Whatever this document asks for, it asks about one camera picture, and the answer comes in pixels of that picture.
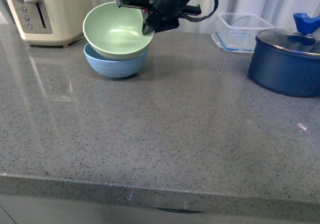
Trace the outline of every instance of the bowl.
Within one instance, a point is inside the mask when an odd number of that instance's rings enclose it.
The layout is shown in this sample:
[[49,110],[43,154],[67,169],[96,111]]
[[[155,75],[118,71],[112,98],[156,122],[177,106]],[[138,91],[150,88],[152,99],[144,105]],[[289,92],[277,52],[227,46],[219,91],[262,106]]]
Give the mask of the bowl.
[[137,73],[144,65],[148,50],[138,58],[112,60],[102,57],[89,43],[84,46],[84,54],[90,66],[99,74],[110,78],[124,78]]
[[83,21],[84,36],[102,57],[128,60],[141,56],[154,32],[142,34],[143,16],[140,9],[121,7],[116,2],[92,9]]

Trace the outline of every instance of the plastic food container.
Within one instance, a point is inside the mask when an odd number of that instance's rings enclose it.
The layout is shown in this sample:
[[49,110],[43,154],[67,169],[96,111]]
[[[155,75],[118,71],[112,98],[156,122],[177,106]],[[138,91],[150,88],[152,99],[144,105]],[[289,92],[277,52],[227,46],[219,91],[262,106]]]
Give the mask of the plastic food container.
[[272,24],[252,13],[220,13],[211,37],[225,51],[253,53],[256,35],[271,28]]

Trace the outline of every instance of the container lid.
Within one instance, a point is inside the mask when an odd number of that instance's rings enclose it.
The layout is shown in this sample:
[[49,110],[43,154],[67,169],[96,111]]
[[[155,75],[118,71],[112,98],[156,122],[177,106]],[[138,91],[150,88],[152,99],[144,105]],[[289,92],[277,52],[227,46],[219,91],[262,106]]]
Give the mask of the container lid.
[[320,57],[320,39],[300,32],[284,29],[268,29],[259,32],[256,38],[279,50],[299,55]]

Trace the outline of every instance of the blue bowl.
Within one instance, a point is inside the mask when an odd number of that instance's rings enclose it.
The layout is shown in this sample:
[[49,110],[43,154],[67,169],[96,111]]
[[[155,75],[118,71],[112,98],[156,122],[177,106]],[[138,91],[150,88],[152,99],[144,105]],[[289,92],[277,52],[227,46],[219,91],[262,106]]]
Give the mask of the blue bowl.
[[112,60],[102,57],[90,44],[84,46],[84,54],[90,66],[99,74],[110,78],[124,78],[137,73],[147,58],[148,50],[138,58],[127,60]]

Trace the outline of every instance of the blue pot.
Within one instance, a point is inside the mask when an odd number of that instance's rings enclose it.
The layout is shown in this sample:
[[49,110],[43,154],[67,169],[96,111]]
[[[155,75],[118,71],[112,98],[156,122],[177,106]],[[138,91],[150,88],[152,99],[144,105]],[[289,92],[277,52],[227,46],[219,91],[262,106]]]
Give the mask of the blue pot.
[[320,95],[320,40],[282,29],[258,33],[249,76],[260,86],[293,97]]

